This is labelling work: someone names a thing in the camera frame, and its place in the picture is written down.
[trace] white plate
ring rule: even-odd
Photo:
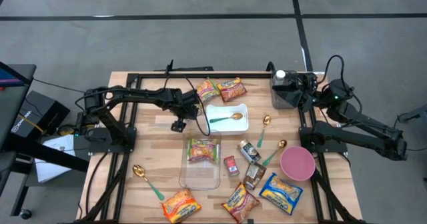
[[[208,105],[206,107],[207,119],[231,117],[234,113],[241,113],[240,120],[226,119],[215,123],[209,123],[211,130],[216,130],[221,135],[241,135],[249,129],[248,107],[245,104],[231,107],[216,107]]]

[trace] white cap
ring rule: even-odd
[[[280,78],[280,79],[284,78],[285,75],[286,75],[286,73],[284,71],[282,71],[282,70],[276,71],[276,77],[277,78]]]

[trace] floor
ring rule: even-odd
[[[397,114],[427,102],[427,15],[418,18],[355,18],[364,14],[427,13],[427,0],[299,0],[304,14],[362,14],[353,18],[303,18],[314,71],[333,54],[346,60],[346,82],[356,88],[364,113],[393,124]],[[302,26],[289,19],[200,19],[121,21],[8,21],[22,16],[167,15],[200,13],[294,13],[292,0],[0,0],[0,60],[34,63],[35,77],[76,89],[107,85],[111,71],[211,65],[220,71],[276,67],[304,71]],[[339,77],[334,63],[330,79]],[[73,113],[78,93],[34,83]],[[399,124],[411,149],[426,146],[419,121]],[[409,152],[405,162],[349,147],[352,174],[364,219],[372,223],[425,223],[427,151]],[[2,223],[71,222],[84,175],[66,187],[30,188],[24,207],[30,220],[9,217],[22,180],[12,175],[0,198]]]

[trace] wooden tabletop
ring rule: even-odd
[[[113,72],[109,86],[123,85],[129,72]],[[196,86],[203,79],[190,79]],[[228,81],[229,79],[213,79],[216,83]],[[163,87],[165,79],[144,79],[142,81],[143,89],[159,89]],[[237,144],[247,139],[252,143],[257,143],[262,130],[262,119],[264,115],[272,116],[271,124],[266,128],[262,148],[258,149],[262,163],[276,149],[280,139],[288,141],[288,147],[300,146],[298,128],[300,127],[300,118],[298,111],[293,110],[275,110],[271,104],[269,79],[242,79],[242,82],[248,92],[233,101],[223,103],[221,97],[215,97],[209,104],[212,105],[239,105],[244,103],[248,106],[248,116],[250,127],[243,135],[222,136],[222,154],[220,161],[220,186],[217,189],[196,191],[192,190],[195,200],[201,205],[201,210],[188,217],[184,223],[235,223],[236,221],[221,206],[226,202],[234,189],[246,174],[248,162],[243,155],[236,149]],[[185,79],[170,79],[168,87],[180,88],[182,91],[189,91],[191,87]],[[118,105],[111,112],[118,119],[121,105]],[[127,120],[131,105],[128,105]],[[323,120],[320,111],[316,108],[318,119]],[[130,155],[129,166],[127,169],[125,193],[121,208],[120,223],[167,223],[168,220],[163,215],[160,201],[149,185],[140,177],[135,176],[132,171],[134,164],[141,165],[146,170],[147,178],[157,187],[166,199],[172,197],[181,189],[179,185],[179,174],[181,171],[181,157],[183,150],[183,134],[170,131],[171,124],[176,120],[169,111],[161,111],[152,104],[139,104],[135,127],[137,128],[137,141],[135,150]],[[197,131],[194,123],[189,123],[185,132]],[[224,167],[224,157],[234,155],[237,166],[240,170],[240,176],[229,177]],[[85,209],[86,189],[93,168],[99,161],[102,153],[98,153],[91,158],[83,194],[80,205]],[[254,191],[250,191],[256,196],[261,204],[252,209],[249,218],[255,223],[317,223],[316,209],[314,207],[313,191],[310,181],[292,181],[283,173],[279,164],[280,153],[272,159],[268,165],[264,178],[257,185]],[[345,159],[335,153],[325,154],[330,183],[333,192],[338,199],[347,208],[347,210],[356,218],[362,218],[360,212],[356,190],[352,181],[350,167]],[[99,166],[93,179],[89,196],[89,209],[99,199],[104,192],[107,175],[111,161],[109,154]],[[258,193],[268,180],[272,172],[277,173],[282,179],[301,187],[304,192],[300,202],[294,210],[292,216],[281,211],[268,200],[259,197]],[[322,207],[324,216],[328,219],[328,206],[324,192],[321,190]],[[113,193],[109,205],[108,217],[112,218],[115,206],[116,194]]]

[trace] gold spoon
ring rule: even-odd
[[[273,154],[270,156],[270,157],[268,157],[268,159],[266,159],[263,163],[262,163],[262,165],[264,166],[264,167],[267,167],[267,165],[270,163],[270,161],[273,159],[273,157],[274,157],[274,155],[276,154],[276,152],[278,152],[280,149],[283,149],[286,145],[288,144],[288,142],[286,141],[286,140],[280,140],[279,141],[279,143],[278,143],[278,148],[277,148],[277,150],[275,150],[274,152],[273,152]]]
[[[133,165],[133,172],[138,176],[138,177],[142,177],[144,178],[149,186],[153,189],[154,193],[157,195],[157,197],[159,197],[160,201],[163,201],[165,199],[165,196],[163,196],[159,190],[157,190],[147,179],[147,177],[145,177],[145,170],[144,168],[142,168],[140,165]]]
[[[222,117],[222,118],[210,119],[209,123],[215,123],[217,121],[222,121],[222,120],[225,120],[225,119],[240,120],[242,117],[243,117],[243,114],[241,114],[241,113],[234,113],[231,117]]]
[[[263,119],[264,128],[262,129],[260,138],[258,139],[257,147],[261,147],[261,145],[262,145],[262,139],[264,138],[264,131],[266,130],[266,127],[270,124],[271,121],[272,121],[272,117],[270,117],[270,115],[266,115],[264,117],[264,119]]]

